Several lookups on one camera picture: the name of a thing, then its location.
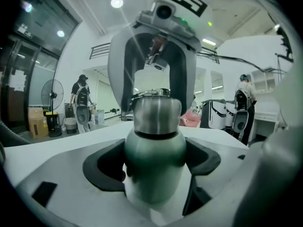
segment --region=glass door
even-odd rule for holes
[[[1,119],[16,133],[25,131],[27,127],[30,75],[38,53],[38,47],[16,40],[5,68],[1,89]]]

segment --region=white shirt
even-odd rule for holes
[[[236,88],[236,92],[238,90],[242,90],[243,92],[246,92],[247,95],[250,97],[251,102],[256,100],[256,96],[255,96],[255,90],[252,86],[251,83],[246,82],[246,81],[241,81]]]

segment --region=backpack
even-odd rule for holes
[[[84,87],[78,83],[79,89],[75,95],[75,105],[78,106],[86,106],[89,105],[89,91],[88,91],[88,84],[86,84]]]

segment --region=trash can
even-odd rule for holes
[[[64,124],[66,128],[66,133],[75,134],[77,132],[77,122],[75,118],[65,118]]]

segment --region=floor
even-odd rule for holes
[[[94,131],[94,130],[102,129],[104,127],[112,126],[112,125],[122,123],[122,122],[124,122],[124,121],[121,121],[120,117],[113,117],[110,119],[106,119],[105,125],[91,124],[90,130]],[[68,134],[68,133],[66,133],[66,131],[63,131],[61,136],[53,137],[53,138],[46,136],[46,137],[43,137],[40,139],[33,139],[30,135],[30,132],[28,132],[28,131],[19,133],[18,135],[21,136],[22,138],[24,138],[25,140],[27,140],[29,143],[33,144],[33,143],[40,143],[40,142],[45,142],[45,141],[49,141],[49,140],[65,138],[65,137],[69,137],[69,136],[76,135],[76,134],[79,134],[78,130],[77,130],[77,133],[75,133],[75,134]]]

